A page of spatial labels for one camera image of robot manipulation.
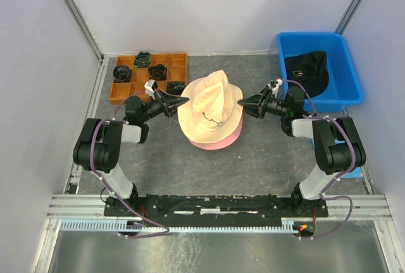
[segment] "orange tray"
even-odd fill
[[[118,105],[129,96],[145,91],[145,83],[149,81],[148,68],[135,68],[134,60],[136,56],[119,56],[116,60],[116,66],[126,65],[131,71],[131,82],[113,83],[109,92],[109,101],[112,105]],[[167,67],[167,80],[156,81],[158,88],[167,91],[167,84],[171,81],[180,81],[187,84],[187,55],[186,53],[165,53],[152,54],[151,66],[163,64]],[[147,94],[138,95],[143,101],[149,101]]]

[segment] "black cap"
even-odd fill
[[[327,70],[327,53],[324,51],[313,51],[300,56],[285,58],[287,79],[300,83],[310,97],[320,95],[329,84]]]

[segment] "pink hat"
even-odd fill
[[[236,139],[238,139],[240,132],[242,131],[242,123],[243,122],[241,117],[239,125],[235,129],[235,131],[221,141],[215,143],[196,143],[190,140],[190,142],[192,145],[197,146],[198,148],[206,149],[207,151],[214,151],[216,149],[226,148],[227,146],[230,146],[232,143],[234,143]]]

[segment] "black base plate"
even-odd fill
[[[175,196],[147,195],[133,205],[138,213],[144,206],[147,217],[168,227],[263,227],[281,226],[283,217],[328,217],[323,200],[305,200],[295,207],[291,198],[257,196]],[[104,216],[133,217],[118,200],[109,197]]]

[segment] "white arm segment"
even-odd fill
[[[314,138],[312,122],[314,119],[296,119],[291,122],[292,135],[297,138]]]
[[[322,189],[337,175],[334,173],[332,175],[325,174],[318,165],[315,165],[312,172],[308,177],[302,181],[299,185],[302,197],[307,200],[315,200],[320,198],[320,192]]]
[[[108,174],[101,173],[104,180],[112,187],[115,194],[121,196],[123,199],[127,199],[131,196],[134,185],[127,177],[125,177],[125,174],[118,163]]]
[[[142,128],[136,125],[124,124],[122,128],[121,143],[139,143],[142,134]],[[98,171],[103,175],[104,180],[111,186],[113,192],[123,199],[131,196],[134,185],[125,176],[120,164],[116,164],[115,168],[104,173]]]
[[[121,143],[139,143],[141,134],[141,127],[124,124],[122,127]]]

